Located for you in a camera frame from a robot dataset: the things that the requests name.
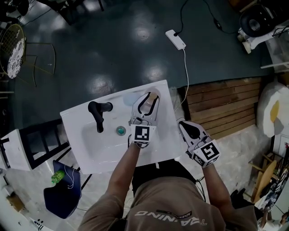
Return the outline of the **green plastic bottle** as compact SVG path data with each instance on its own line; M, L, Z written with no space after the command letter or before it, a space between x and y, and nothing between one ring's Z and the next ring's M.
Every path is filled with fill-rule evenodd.
M52 175L51 182L53 184L57 184L64 178L64 176L65 172L63 170L58 170Z

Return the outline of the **small pink bottle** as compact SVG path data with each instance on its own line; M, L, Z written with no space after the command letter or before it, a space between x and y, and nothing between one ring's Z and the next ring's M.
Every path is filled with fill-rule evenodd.
M155 89L151 89L147 93L148 93L148 98L146 99L144 103L144 107L149 110L154 102L157 103L159 101L159 95L158 95L158 91Z

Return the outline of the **person's right forearm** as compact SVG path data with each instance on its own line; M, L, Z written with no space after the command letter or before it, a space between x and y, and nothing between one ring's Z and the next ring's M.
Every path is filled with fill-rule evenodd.
M213 164L203 168L210 203L220 211L233 210L230 194Z

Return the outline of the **white printed panel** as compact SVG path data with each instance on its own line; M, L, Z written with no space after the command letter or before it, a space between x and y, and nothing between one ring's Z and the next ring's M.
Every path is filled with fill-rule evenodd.
M36 231L45 231L45 228L41 223L39 223L38 221L34 220L31 217L29 219L30 224L32 225L32 227L36 228Z

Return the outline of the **person's left forearm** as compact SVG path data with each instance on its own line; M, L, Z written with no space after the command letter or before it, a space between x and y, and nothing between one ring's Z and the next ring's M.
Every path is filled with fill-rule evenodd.
M132 143L118 162L109 180L107 193L124 204L140 155L140 148Z

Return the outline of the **person's beige t-shirt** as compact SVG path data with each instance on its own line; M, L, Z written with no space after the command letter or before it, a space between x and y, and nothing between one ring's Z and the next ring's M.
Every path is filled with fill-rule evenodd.
M123 205L105 193L84 215L79 231L258 231L253 206L227 215L206 203L186 178L162 177L141 185L125 225Z

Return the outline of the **white power strip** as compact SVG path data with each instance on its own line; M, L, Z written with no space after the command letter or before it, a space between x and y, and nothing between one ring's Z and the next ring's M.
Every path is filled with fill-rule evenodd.
M177 35L177 33L172 29L165 32L165 35L172 42L172 44L177 48L177 50L184 50L186 44L184 41Z

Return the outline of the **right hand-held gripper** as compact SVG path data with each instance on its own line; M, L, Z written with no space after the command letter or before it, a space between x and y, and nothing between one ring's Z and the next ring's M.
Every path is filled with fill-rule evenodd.
M196 161L202 168L218 160L221 155L218 144L215 139L211 141L210 135L200 124L191 121L180 121L178 124L183 140L189 146L186 153L190 159ZM199 148L193 148L192 146L197 142L205 144Z

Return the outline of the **dark blue chair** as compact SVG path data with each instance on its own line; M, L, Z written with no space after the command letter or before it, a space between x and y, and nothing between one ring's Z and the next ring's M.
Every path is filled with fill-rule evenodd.
M65 172L64 178L52 187L43 190L46 209L59 218L68 218L78 207L82 190L90 180L89 175L84 183L81 182L80 169L74 169L59 161L53 162L54 173L58 170Z

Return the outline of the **translucent round dish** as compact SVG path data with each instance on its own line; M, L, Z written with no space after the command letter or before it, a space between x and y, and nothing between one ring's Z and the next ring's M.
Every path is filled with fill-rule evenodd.
M138 99L138 94L135 92L129 92L123 96L123 103L126 106L133 106L135 101Z

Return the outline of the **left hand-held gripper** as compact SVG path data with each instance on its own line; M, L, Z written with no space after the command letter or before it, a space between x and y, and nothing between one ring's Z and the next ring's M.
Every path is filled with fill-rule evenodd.
M131 127L131 142L139 148L147 147L156 131L156 117L159 101L150 108L148 99L150 92L142 95L132 106L132 116L129 121Z

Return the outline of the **white-topped black cabinet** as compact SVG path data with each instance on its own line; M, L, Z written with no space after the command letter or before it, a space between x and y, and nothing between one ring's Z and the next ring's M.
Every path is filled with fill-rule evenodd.
M12 169L31 171L69 146L61 142L62 119L15 129L0 138L0 153Z

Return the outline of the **egg-shaped cushion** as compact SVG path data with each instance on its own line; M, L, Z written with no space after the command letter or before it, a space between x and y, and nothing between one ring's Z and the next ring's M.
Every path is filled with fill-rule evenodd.
M267 84L256 113L257 127L271 138L289 125L289 88L277 81Z

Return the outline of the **white sink with black faucet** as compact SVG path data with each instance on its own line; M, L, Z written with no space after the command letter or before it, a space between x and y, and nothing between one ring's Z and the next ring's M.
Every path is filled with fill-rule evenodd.
M151 89L157 90L160 97L156 131L150 144L141 149L137 165L162 162L182 155L182 139L168 83L162 80L95 99L97 103L110 102L113 105L111 112L103 114L102 133L97 132L96 121L88 111L88 102L60 113L72 152L83 174L104 173L115 169L127 150L127 141L131 140L129 120L132 106L124 105L123 96L135 92L139 98ZM126 128L124 136L116 133L118 126Z

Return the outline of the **black faucet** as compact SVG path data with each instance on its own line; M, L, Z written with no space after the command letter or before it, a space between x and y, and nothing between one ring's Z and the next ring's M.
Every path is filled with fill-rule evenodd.
M113 105L110 102L106 103L97 103L95 101L91 101L88 104L88 111L93 115L96 124L97 124L97 132L102 133L103 129L103 113L109 112L113 110Z

